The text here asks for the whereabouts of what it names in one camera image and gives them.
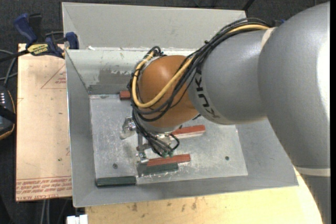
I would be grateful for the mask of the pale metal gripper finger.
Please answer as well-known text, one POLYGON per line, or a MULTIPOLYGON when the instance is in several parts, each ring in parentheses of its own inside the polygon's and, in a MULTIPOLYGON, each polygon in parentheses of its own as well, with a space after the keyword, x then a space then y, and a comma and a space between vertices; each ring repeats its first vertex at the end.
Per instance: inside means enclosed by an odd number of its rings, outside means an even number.
POLYGON ((137 127, 133 117, 127 117, 122 125, 122 131, 120 132, 120 139, 126 139, 133 136, 137 132, 137 127))
POLYGON ((143 172, 146 170, 149 159, 146 156, 145 152, 139 152, 139 161, 137 162, 137 172, 138 176, 142 177, 143 172))

